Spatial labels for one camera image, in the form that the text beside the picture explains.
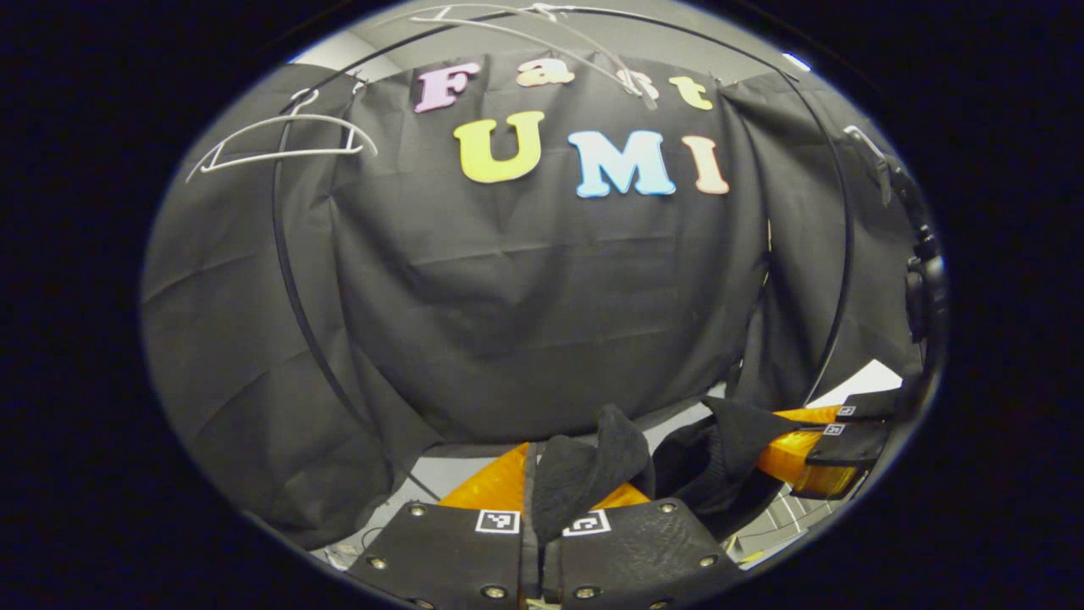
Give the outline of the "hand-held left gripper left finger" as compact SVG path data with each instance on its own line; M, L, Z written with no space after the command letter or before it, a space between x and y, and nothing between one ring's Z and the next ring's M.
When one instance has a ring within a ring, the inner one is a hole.
M527 510L528 443L460 459L437 501L405 501L346 573L423 609L526 609L539 594L539 548Z

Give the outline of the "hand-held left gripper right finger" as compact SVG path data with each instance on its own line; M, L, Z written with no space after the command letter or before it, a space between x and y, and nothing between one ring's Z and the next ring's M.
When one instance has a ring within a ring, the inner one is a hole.
M580 512L545 546L542 602L558 609L691 609L746 572L675 497Z

